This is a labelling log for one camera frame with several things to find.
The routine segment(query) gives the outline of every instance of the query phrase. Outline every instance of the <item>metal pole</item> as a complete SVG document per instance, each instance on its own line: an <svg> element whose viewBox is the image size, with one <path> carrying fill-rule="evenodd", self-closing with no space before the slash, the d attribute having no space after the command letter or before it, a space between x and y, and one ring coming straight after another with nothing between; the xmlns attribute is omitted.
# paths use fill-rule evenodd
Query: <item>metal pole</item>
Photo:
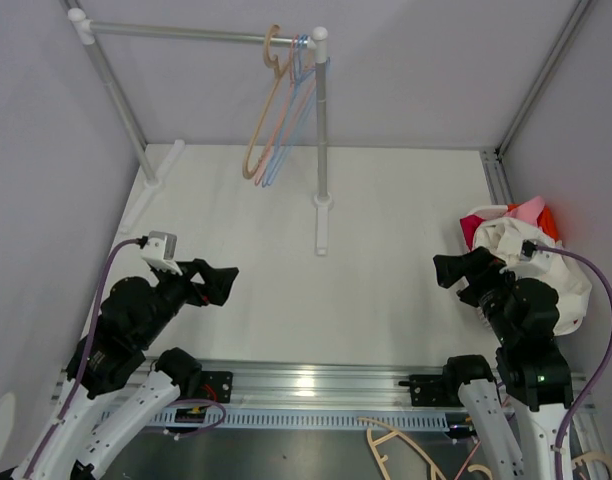
<svg viewBox="0 0 612 480"><path fill-rule="evenodd" d="M326 62L315 63L317 85L317 197L328 198L328 127L326 125Z"/></svg>
<svg viewBox="0 0 612 480"><path fill-rule="evenodd" d="M569 50L572 45L573 40L575 39L579 29L582 25L582 21L588 16L591 11L591 8L597 3L596 0L580 0L573 12L571 13L568 21L564 25L564 28L560 32L555 41L555 44L551 48L544 64L542 65L537 78L533 82L528 91L528 94L524 98L519 110L515 114L513 118L513 122L510 127L506 131L504 138L499 146L499 156L503 157L517 136L517 133L521 126L524 124L530 113L533 111L533 107L537 103L537 100L544 92L550 80L552 79L555 71L559 67L562 59L564 58L566 52Z"/></svg>
<svg viewBox="0 0 612 480"><path fill-rule="evenodd" d="M119 105L121 105L122 102L121 98L118 97L117 94L117 89L108 90L108 95L113 101L113 104L117 107L117 113L119 113L119 118L126 129L126 134L128 135L128 139L133 146L133 150L135 150L137 160L139 161L140 167L142 167L146 181L149 185L156 185L159 182L157 175L155 175L155 171L153 170L153 167L151 167L150 162L146 157L146 151L142 147L137 131L133 128L134 125L131 122L128 112L122 108L119 108Z"/></svg>
<svg viewBox="0 0 612 480"><path fill-rule="evenodd" d="M84 45L91 46L95 45L96 38L91 33L89 29L87 29L88 19L86 18L86 13L80 8L71 8L68 11L68 19L72 22L73 27L75 27L75 31L79 35L80 40ZM100 57L96 56L96 53L100 53L98 50L89 50L91 53L91 59L93 60L93 64L96 65L96 70L99 76L101 77L104 85L108 86L107 81L109 80L105 75L108 73L102 68L100 65L103 65L100 62ZM117 88L107 88L108 94L110 96L113 105L115 105L117 109L117 113L119 114L119 118L124 125L126 130L126 134L128 135L128 139L130 140L133 149L135 150L135 154L137 155L137 160L139 161L140 166L144 172L144 176L146 177L146 182L150 186L156 186L160 182L157 179L157 175L155 175L155 171L150 165L148 158L146 158L146 152L140 141L140 136L138 130L135 128L135 124L132 121L130 112L128 111L127 104L123 102L121 98L121 91Z"/></svg>
<svg viewBox="0 0 612 480"><path fill-rule="evenodd" d="M78 0L61 0L61 4L64 7L64 10L68 12L71 8L80 8ZM104 51L99 46L97 42L92 43L91 45L84 45L84 49L88 54L88 58L90 59L95 71L99 75L99 78L102 80L104 87L108 91L109 97L113 101L113 105L115 109L120 112L120 115L125 115L131 125L131 129L134 130L135 135L139 140L139 144L141 145L141 149L144 150L148 145L146 142L146 137L144 136L144 132L133 113L128 100L126 99L126 94L121 88L121 85L117 81L115 74L113 73L108 60L106 59L106 55L104 55Z"/></svg>
<svg viewBox="0 0 612 480"><path fill-rule="evenodd" d="M159 27L154 25L130 25L109 22L90 22L93 33L111 35L130 35L136 37L177 38L186 40L213 40L217 42L248 43L262 45L264 35L255 33L223 32L217 30L201 30L197 28ZM290 47L291 37L273 37L270 44L274 47Z"/></svg>

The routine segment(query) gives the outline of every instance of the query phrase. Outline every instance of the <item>black bracket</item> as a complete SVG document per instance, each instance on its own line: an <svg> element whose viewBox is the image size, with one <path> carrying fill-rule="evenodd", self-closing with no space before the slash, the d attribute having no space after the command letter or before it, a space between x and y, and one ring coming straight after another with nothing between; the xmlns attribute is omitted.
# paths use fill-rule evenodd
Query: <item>black bracket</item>
<svg viewBox="0 0 612 480"><path fill-rule="evenodd" d="M226 371L202 371L199 377L200 384L200 395L204 397L204 394L208 396L209 400L214 400L211 390L217 397L216 402L219 403L230 403L230 395L233 389L233 372Z"/></svg>
<svg viewBox="0 0 612 480"><path fill-rule="evenodd" d="M400 387L410 389L413 407L461 407L459 398L452 395L442 375L411 375Z"/></svg>

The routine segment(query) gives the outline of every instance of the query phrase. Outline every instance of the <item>red fabric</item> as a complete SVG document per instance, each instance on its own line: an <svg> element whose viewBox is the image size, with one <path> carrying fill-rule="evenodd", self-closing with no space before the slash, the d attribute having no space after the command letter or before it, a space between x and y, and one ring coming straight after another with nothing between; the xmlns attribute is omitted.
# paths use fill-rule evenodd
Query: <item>red fabric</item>
<svg viewBox="0 0 612 480"><path fill-rule="evenodd" d="M473 249L475 230L477 230L477 227L484 223L484 221L485 220L483 218L480 218L477 215L469 215L459 219L459 224L462 226L462 233L464 234L464 240L466 241L468 250Z"/></svg>
<svg viewBox="0 0 612 480"><path fill-rule="evenodd" d="M515 210L517 207L519 207L519 204L511 204L508 206L508 211L510 212L512 210ZM557 226L555 225L555 217L553 217L553 212L550 211L550 208L544 207L542 213L539 215L539 217L537 217L537 226L541 228L542 232L544 232L550 238L552 238L556 242L559 242L559 232L557 231Z"/></svg>

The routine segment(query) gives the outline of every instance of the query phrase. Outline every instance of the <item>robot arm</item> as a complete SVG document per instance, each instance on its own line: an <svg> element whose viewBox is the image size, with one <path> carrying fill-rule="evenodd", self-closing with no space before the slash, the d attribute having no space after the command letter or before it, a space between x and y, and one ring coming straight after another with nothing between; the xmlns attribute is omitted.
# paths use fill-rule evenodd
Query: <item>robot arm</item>
<svg viewBox="0 0 612 480"><path fill-rule="evenodd" d="M70 478L73 464L77 459L77 455L86 445L90 431L99 420L102 412L115 399L118 391L110 392L104 395L98 395L95 398L89 398L88 390L80 386L77 393L73 397L68 412L62 420L58 419L59 412L68 397L68 394L74 387L73 379L66 380L62 393L59 396L57 406L53 411L48 423L44 427L39 440L35 443L32 450L28 453L22 463L12 472L3 472L0 474L0 479L30 479L30 478L54 478L67 479ZM47 435L50 430L53 430L52 435ZM42 455L34 465L31 465L32 459L37 450L42 450ZM41 472L37 476L24 476L29 470L33 472Z"/></svg>
<svg viewBox="0 0 612 480"><path fill-rule="evenodd" d="M494 478L555 479L555 437L572 404L570 369L553 335L559 318L557 292L533 278L517 280L484 248L433 260L440 286L449 288L466 277L468 287L458 292L460 300L482 309L501 344L497 366L515 408L523 455L483 357L450 358L442 375L471 415ZM563 465L570 465L569 444L567 438ZM572 479L571 469L565 469L564 479Z"/></svg>
<svg viewBox="0 0 612 480"><path fill-rule="evenodd" d="M140 242L144 250L142 256L159 280L158 284L153 287L143 278L129 277L113 286L101 305L81 384L76 385L75 377L87 337L79 342L68 364L67 380L58 405L40 439L22 464L2 472L0 480L66 480L70 478L78 458L84 468L97 466L92 478L99 478L103 474L99 472L105 470L119 450L152 417L151 412L156 413L157 408L175 400L180 387L183 394L183 385L188 391L197 386L193 383L198 381L194 359L189 359L179 349L166 352L168 355L162 355L158 362L161 368L149 377L147 386L140 389L151 393L138 392L120 415L113 415L110 423L93 433L93 437L107 439L104 446L108 444L108 447L104 450L94 446L85 448L91 443L96 444L98 438L89 439L90 432L104 409L125 387L130 375L143 363L143 350L153 343L180 308L185 304L221 306L230 295L238 269L213 269L198 259L174 262L175 243L174 235L161 232L151 232ZM195 283L196 275L200 275L204 283ZM64 408L73 389L76 389L74 397Z"/></svg>
<svg viewBox="0 0 612 480"><path fill-rule="evenodd" d="M117 455L153 416L180 396L196 396L200 376L201 365L188 353L179 348L164 352L146 382L88 436L71 480L102 478Z"/></svg>

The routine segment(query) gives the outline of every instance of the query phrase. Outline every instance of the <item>hanging rod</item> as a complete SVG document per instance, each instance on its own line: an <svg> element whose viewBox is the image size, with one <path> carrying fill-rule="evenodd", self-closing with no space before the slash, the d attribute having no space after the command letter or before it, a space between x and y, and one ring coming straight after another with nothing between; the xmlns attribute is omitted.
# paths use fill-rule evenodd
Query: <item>hanging rod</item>
<svg viewBox="0 0 612 480"><path fill-rule="evenodd" d="M91 21L88 27L92 33L111 35L130 35L138 37L177 38L186 40L212 40L215 42L248 43L262 45L264 35L255 33L227 32L220 30L201 30L197 28L161 27L155 25L132 25ZM292 37L275 36L270 39L273 47L290 47ZM306 41L308 48L315 49L310 38Z"/></svg>

